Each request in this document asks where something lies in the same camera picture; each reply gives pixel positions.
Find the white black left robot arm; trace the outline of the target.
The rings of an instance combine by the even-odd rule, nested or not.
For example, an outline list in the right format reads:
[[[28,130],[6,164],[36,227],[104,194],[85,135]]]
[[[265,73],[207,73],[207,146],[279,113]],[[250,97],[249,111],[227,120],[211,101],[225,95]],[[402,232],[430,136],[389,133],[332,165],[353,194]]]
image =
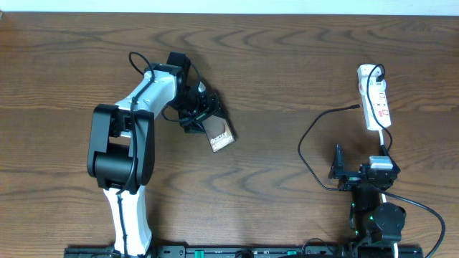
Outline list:
[[[188,83],[195,64],[170,52],[165,63],[145,61],[141,81],[125,98],[93,110],[87,172],[109,202],[117,257],[146,257],[153,239],[146,215],[146,185],[155,163],[155,121],[167,108],[185,133],[204,133],[217,106],[202,81]]]

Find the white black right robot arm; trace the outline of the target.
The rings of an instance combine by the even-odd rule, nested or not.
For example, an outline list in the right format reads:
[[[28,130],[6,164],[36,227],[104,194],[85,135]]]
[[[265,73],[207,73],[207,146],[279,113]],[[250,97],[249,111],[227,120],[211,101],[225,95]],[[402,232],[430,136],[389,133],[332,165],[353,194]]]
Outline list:
[[[352,195],[350,225],[356,231],[356,238],[349,243],[352,257],[369,257],[379,252],[390,257],[394,245],[401,241],[406,211],[381,198],[399,172],[383,145],[379,155],[370,156],[357,171],[345,169],[341,148],[336,146],[329,177],[339,181],[339,191],[350,191]]]

